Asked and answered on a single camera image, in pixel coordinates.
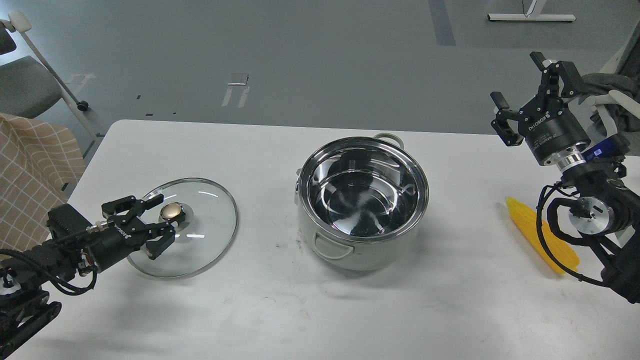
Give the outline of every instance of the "chair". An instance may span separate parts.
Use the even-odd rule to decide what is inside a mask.
[[[0,65],[0,112],[34,118],[63,99],[91,138],[97,142],[98,138],[86,117],[76,110],[86,111],[87,102],[77,101],[26,36],[25,32],[31,29],[31,24],[24,15],[11,12],[10,19],[11,21],[0,20],[0,55],[16,50],[15,42],[8,32],[18,31],[41,62],[25,56]]]

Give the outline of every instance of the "gray chair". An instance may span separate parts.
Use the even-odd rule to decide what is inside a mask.
[[[4,22],[0,21],[0,55],[16,50],[15,42]],[[60,99],[64,99],[71,112],[87,130],[91,138],[97,141],[96,134],[91,130],[86,117],[74,107],[80,104],[71,98],[68,89],[57,75],[31,56],[0,65],[0,112],[26,118],[35,118],[54,106]]]

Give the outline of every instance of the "corn cob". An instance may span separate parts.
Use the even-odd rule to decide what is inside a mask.
[[[531,246],[536,249],[536,252],[538,252],[553,271],[558,274],[564,273],[564,270],[551,260],[544,249],[542,249],[542,245],[540,245],[540,240],[538,239],[538,233],[536,231],[536,212],[512,197],[507,197],[506,202],[511,219],[525,238],[527,238]],[[551,250],[551,253],[553,253],[556,259],[560,260],[560,262],[569,269],[577,271],[577,266],[580,263],[578,255],[576,255],[573,249],[571,249],[571,247],[563,240],[560,240],[551,233],[549,225],[544,220],[542,221],[542,233],[545,235],[545,240],[547,241],[549,250]]]

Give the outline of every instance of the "pot handle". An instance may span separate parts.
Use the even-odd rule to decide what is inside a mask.
[[[396,135],[393,135],[393,134],[390,134],[390,133],[380,133],[380,134],[374,136],[373,138],[375,138],[375,139],[384,139],[384,138],[391,139],[391,140],[393,140],[393,141],[398,143],[398,147],[400,149],[404,150],[404,142],[402,141],[402,139],[400,139]]]
[[[316,233],[314,236],[314,250],[316,254],[328,260],[339,260],[353,252],[353,247],[333,241],[326,236]]]

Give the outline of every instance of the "beige plaid fabric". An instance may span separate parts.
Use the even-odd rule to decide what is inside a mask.
[[[69,129],[0,113],[0,247],[28,250],[46,240],[47,212],[67,201],[61,187],[85,167]]]

